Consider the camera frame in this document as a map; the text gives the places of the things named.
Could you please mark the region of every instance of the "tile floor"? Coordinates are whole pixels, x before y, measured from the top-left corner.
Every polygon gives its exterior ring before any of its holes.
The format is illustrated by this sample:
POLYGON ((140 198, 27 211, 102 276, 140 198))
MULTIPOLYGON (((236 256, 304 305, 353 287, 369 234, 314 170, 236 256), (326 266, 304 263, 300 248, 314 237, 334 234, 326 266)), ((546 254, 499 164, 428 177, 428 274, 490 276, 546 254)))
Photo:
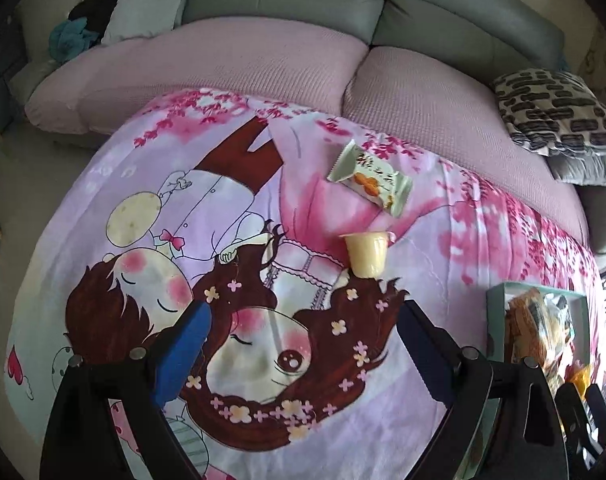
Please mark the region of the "tile floor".
POLYGON ((3 362, 14 299, 34 246, 94 152, 54 142, 27 123, 4 134, 0 158, 0 446, 25 480, 38 477, 40 450, 14 416, 4 392, 3 362))

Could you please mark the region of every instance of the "patterned pillow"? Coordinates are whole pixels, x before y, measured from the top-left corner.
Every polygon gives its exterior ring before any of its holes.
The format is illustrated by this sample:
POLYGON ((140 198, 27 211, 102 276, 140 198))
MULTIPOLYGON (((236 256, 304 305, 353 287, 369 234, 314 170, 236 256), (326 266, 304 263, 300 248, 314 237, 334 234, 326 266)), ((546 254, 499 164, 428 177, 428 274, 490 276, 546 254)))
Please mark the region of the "patterned pillow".
POLYGON ((529 68, 492 86, 513 142, 540 155, 606 155, 606 106, 568 72, 529 68))

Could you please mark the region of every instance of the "green snack wrapper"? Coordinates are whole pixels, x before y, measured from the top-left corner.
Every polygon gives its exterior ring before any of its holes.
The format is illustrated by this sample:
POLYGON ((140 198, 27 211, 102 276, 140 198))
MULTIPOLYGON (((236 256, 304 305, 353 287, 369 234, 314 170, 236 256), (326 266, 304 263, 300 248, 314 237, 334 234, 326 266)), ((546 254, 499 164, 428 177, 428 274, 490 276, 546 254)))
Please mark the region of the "green snack wrapper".
POLYGON ((344 184, 395 218, 401 216, 412 189, 410 177, 366 152, 353 139, 344 147, 327 179, 344 184))

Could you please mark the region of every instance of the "cartoon girl's face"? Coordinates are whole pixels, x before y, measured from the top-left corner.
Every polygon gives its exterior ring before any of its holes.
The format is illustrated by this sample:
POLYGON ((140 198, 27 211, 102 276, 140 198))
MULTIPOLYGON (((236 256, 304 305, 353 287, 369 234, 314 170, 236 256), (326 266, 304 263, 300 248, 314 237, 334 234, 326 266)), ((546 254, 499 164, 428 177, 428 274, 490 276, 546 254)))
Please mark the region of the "cartoon girl's face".
POLYGON ((149 316, 152 333, 174 325, 192 301, 192 290, 180 269, 166 256, 148 248, 121 254, 114 279, 149 316))
POLYGON ((269 402, 307 371, 310 358, 301 323, 268 308, 244 308, 209 361, 208 386, 220 396, 269 402))

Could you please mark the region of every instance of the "pink sofa cover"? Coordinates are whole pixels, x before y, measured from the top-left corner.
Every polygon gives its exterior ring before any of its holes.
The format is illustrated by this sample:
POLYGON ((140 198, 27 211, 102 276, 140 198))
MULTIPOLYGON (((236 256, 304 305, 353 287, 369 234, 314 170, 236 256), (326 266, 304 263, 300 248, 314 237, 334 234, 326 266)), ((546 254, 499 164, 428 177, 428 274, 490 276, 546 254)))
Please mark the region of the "pink sofa cover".
POLYGON ((209 86, 338 115, 367 52, 352 36, 308 23, 213 18, 95 47, 54 72, 26 109, 43 130, 109 134, 158 94, 209 86))
POLYGON ((510 140, 494 94, 431 57, 373 49, 345 94, 343 116, 410 140, 488 178, 588 246, 584 210, 542 156, 510 140))

